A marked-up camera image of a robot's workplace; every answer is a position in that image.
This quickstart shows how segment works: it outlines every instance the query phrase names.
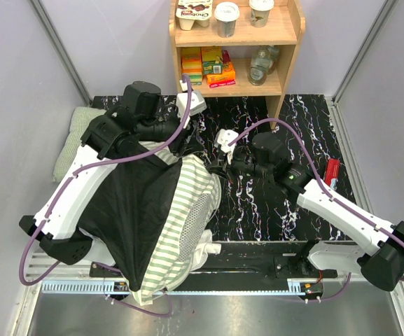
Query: white label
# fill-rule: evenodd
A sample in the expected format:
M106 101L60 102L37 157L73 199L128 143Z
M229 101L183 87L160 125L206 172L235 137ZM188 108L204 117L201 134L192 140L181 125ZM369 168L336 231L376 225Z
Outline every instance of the white label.
M257 69L257 68L251 68L250 77L252 79L254 79L255 81L259 81L264 77L264 71Z

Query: pillow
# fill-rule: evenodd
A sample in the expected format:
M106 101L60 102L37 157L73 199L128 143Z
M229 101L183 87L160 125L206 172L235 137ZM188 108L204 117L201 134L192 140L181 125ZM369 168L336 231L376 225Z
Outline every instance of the pillow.
M69 126L69 135L64 147L60 152L59 158L55 163L53 172L53 181L60 183L72 165L76 157L78 147L81 145L81 137L87 129L91 120L101 116L105 110L90 107L78 107L74 110Z

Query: white mesh fabric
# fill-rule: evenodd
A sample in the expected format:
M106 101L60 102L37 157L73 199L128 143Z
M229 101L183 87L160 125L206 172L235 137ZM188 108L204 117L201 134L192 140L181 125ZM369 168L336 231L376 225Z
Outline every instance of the white mesh fabric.
M194 254L195 247L202 236L203 230L207 226L207 219L210 215L209 205L211 202L210 194L201 194L191 208L181 231L180 256L177 261L190 259Z

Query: white wall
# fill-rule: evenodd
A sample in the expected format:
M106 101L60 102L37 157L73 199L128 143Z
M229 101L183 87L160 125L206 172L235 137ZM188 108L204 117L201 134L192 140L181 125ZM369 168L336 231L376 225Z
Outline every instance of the white wall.
M0 335L22 290L18 221L54 190L54 161L81 104L28 1L0 1Z
M384 0L301 2L307 28L289 92L333 95ZM43 3L91 95L120 95L137 80L176 93L170 0Z
M306 32L289 93L333 96L384 0L300 0Z
M132 81L176 92L170 0L43 0L90 95L121 95Z
M378 216L404 220L404 1L399 1L339 101Z

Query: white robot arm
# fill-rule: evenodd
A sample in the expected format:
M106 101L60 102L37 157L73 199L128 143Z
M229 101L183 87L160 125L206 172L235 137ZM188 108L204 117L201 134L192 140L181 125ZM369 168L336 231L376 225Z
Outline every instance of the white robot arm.
M74 180L60 195L49 215L41 233L37 236L40 247L51 257L72 265L84 259L106 265L114 265L114 259L106 244L98 237L94 237L78 227L78 221L88 202L104 179L116 168L116 164L107 164L82 171L78 177L74 172L98 161L121 158L124 149L135 141L164 141L172 135L179 126L186 109L188 93L177 96L176 107L178 120L151 123L156 118L160 89L145 82L134 82L125 89L124 98L115 111L95 118L82 136L82 146L66 176L57 187L45 206L35 216L23 216L20 227L29 235L35 231L39 223L46 218L51 202L69 178ZM207 107L199 91L191 94L190 116ZM184 128L188 128L189 119L186 118ZM176 155L184 152L185 135L172 144L171 151Z
M329 197L321 189L313 174L288 160L285 145L271 132L255 135L249 152L241 155L241 148L229 146L238 134L222 129L216 137L221 150L220 160L208 168L224 176L244 174L265 179L274 185L276 193L292 203L312 211L356 243L328 244L314 242L306 253L307 261L318 270L340 270L362 274L370 283L385 291L392 291L404 274L404 248L379 231L385 229L404 242L404 222L397 225L378 218L337 194L325 183ZM363 219L349 212L335 201L341 201L364 218L376 224L373 228Z

